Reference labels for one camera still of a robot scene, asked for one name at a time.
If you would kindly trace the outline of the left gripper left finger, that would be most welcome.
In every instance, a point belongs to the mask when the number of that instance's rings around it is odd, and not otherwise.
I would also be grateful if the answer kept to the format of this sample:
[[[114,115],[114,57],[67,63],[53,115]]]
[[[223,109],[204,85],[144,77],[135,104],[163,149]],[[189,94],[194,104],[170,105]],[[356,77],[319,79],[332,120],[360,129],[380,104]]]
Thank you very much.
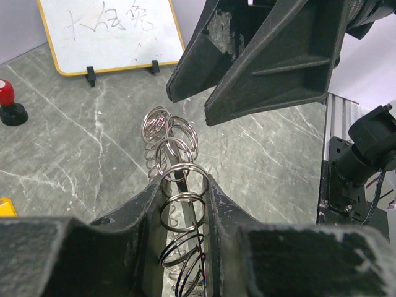
[[[2,296],[161,296],[158,181],[110,213],[1,218]]]

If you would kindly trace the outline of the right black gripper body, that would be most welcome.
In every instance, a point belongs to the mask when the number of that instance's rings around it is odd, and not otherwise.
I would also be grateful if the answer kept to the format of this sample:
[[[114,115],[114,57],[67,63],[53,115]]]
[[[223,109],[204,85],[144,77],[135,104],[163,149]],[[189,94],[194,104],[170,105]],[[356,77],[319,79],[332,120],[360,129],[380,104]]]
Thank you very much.
[[[351,0],[346,33],[361,40],[374,22],[395,14],[395,0]]]

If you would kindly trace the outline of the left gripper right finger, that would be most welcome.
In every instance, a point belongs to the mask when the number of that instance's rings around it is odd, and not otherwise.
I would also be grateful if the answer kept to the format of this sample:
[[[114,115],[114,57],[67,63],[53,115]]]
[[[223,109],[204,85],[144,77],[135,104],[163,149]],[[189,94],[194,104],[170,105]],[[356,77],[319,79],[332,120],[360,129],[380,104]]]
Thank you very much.
[[[212,176],[204,188],[207,296],[390,294],[390,245],[374,228],[265,224]]]

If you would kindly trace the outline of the metal disc with keyrings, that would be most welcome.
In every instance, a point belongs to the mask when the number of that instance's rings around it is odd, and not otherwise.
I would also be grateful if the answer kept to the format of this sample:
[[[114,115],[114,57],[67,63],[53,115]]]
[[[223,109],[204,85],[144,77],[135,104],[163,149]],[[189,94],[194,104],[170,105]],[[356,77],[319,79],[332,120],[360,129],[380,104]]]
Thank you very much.
[[[203,224],[208,174],[195,163],[196,130],[189,121],[157,106],[144,116],[141,133],[148,178],[160,178],[165,196],[160,223],[168,238],[160,264],[174,296],[206,296]]]

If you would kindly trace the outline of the key with yellow tag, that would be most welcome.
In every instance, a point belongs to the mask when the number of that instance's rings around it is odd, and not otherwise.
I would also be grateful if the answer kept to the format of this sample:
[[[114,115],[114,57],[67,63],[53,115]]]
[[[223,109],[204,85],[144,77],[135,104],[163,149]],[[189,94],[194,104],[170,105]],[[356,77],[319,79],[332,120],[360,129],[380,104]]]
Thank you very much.
[[[10,198],[0,198],[0,216],[1,217],[14,217],[17,216],[17,212]]]

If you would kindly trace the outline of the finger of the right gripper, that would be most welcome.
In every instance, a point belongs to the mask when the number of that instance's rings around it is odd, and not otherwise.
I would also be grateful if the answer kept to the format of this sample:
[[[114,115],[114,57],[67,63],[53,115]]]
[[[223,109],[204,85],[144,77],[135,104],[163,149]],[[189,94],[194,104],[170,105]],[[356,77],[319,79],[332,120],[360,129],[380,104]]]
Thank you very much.
[[[206,1],[192,38],[166,85],[168,98],[177,103],[216,86],[275,3]]]
[[[348,1],[277,1],[205,103],[208,126],[325,98]]]

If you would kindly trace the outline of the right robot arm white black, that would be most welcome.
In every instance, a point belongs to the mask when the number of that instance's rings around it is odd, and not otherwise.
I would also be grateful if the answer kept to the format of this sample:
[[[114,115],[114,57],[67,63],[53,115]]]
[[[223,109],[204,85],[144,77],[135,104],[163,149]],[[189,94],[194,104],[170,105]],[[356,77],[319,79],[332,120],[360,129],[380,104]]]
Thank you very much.
[[[394,1],[207,1],[166,91],[176,103],[208,88],[206,123],[327,97],[343,37],[362,39]],[[364,186],[395,169],[395,107],[379,106],[330,139],[318,223],[374,225]]]

